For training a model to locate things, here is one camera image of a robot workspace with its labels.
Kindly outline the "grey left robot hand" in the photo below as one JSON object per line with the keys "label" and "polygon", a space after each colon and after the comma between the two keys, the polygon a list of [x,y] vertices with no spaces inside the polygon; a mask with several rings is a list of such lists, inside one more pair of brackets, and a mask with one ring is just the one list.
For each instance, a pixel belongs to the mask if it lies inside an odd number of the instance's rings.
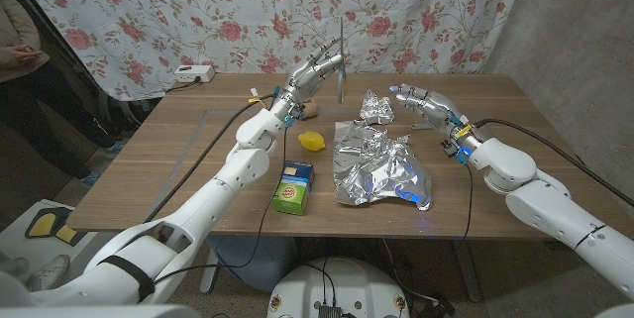
{"label": "grey left robot hand", "polygon": [[283,91],[269,109],[280,120],[290,118],[306,119],[318,114],[318,107],[312,97],[321,89],[322,83],[333,73],[339,73],[338,101],[343,102],[346,72],[344,66],[342,38],[334,38],[314,50],[302,65],[287,79]]}

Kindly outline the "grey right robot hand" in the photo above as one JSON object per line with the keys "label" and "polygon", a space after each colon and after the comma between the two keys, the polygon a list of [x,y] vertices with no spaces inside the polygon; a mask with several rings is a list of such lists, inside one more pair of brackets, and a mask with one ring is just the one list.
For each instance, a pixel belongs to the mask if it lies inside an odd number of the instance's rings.
{"label": "grey right robot hand", "polygon": [[389,90],[405,108],[426,118],[434,129],[446,135],[467,156],[488,140],[444,95],[408,84],[390,86]]}

